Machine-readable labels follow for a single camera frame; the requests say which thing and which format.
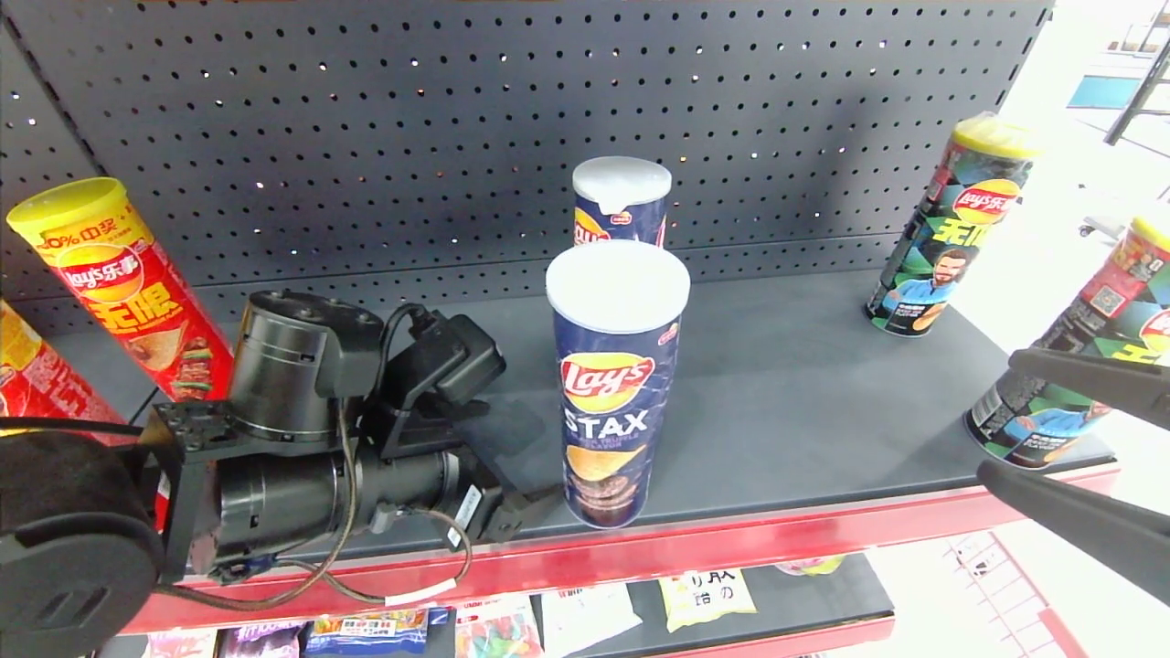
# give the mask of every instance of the white cable tie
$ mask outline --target white cable tie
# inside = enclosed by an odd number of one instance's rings
[[[433,598],[440,594],[455,589],[455,578],[447,578],[441,583],[433,584],[428,588],[408,591],[406,594],[395,594],[393,596],[386,597],[386,608],[395,605],[406,605],[407,603],[417,603],[427,598]]]

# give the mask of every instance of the yellow lid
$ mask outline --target yellow lid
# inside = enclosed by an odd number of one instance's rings
[[[1170,218],[1164,215],[1135,217],[1129,222],[1130,231],[1154,242],[1159,249],[1170,252],[1170,232],[1166,228],[1170,228]]]
[[[1026,160],[1044,152],[1031,130],[1007,123],[994,112],[979,112],[958,122],[951,139],[972,151],[1000,158]]]
[[[116,178],[87,178],[47,190],[8,212],[8,226],[32,244],[46,231],[95,215],[109,214],[126,204],[126,187]]]

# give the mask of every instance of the lay's chip can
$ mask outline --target lay's chip can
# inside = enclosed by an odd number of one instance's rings
[[[171,399],[227,397],[227,341],[121,181],[42,192],[14,207],[8,225]]]
[[[1170,352],[1170,237],[1135,218],[1101,269],[1032,347],[1156,364]],[[1044,468],[1112,409],[1009,370],[964,414],[989,453]]]
[[[631,281],[653,296],[632,297]],[[646,505],[679,355],[690,275],[652,244],[573,247],[545,277],[562,389],[565,498],[596,528],[619,528]]]
[[[2,416],[125,423],[84,377],[70,368],[7,302],[0,300],[0,417]],[[0,436],[16,432],[0,432]],[[131,437],[91,436],[106,445],[135,440]]]
[[[874,327],[897,336],[930,331],[987,233],[1003,221],[1027,181],[1039,153],[1030,142],[1027,131],[990,112],[955,126],[866,304]]]
[[[593,158],[573,170],[573,245],[636,240],[666,241],[666,196],[670,171],[625,156]]]

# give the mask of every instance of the black foam cover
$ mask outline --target black foam cover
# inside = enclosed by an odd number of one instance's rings
[[[97,649],[146,602],[160,555],[112,450],[64,432],[0,438],[0,658]]]

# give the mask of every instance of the pegboard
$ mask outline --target pegboard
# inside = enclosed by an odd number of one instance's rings
[[[0,25],[0,215],[54,185],[97,176],[83,146]],[[19,235],[0,226],[0,294],[11,301],[66,294],[56,276]]]
[[[377,282],[387,300],[534,294],[517,263],[536,272],[570,244],[571,170],[599,155],[672,170],[667,242],[691,262],[766,252],[732,269],[797,273],[789,242],[889,241],[950,126],[1003,101],[1049,4],[4,11],[97,162],[228,320],[239,300],[218,295],[291,280]],[[463,267],[497,283],[440,279]]]

